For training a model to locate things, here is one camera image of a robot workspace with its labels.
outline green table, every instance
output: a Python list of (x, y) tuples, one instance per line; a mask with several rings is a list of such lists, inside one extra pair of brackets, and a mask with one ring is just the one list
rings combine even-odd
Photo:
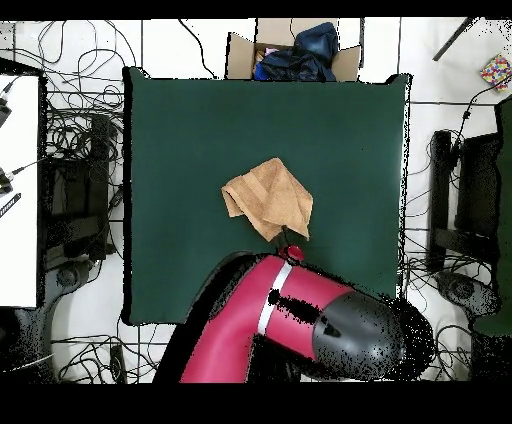
[(221, 195), (228, 180), (272, 157), (313, 196), (306, 262), (395, 296), (409, 75), (387, 84), (124, 75), (132, 324), (184, 322), (225, 256), (274, 250), (245, 217), (228, 217)]

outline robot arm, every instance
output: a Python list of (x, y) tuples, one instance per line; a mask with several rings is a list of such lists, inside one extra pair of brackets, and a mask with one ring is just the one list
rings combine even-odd
[(385, 302), (279, 256), (236, 261), (176, 329), (155, 383), (246, 382), (257, 334), (330, 378), (383, 378), (404, 359), (402, 325)]

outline brown towel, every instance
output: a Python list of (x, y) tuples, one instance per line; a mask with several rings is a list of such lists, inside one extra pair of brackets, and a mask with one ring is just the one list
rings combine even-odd
[(265, 240), (271, 241), (284, 225), (309, 240), (313, 197), (280, 159), (270, 159), (232, 179), (222, 187), (222, 196), (229, 216), (247, 216)]

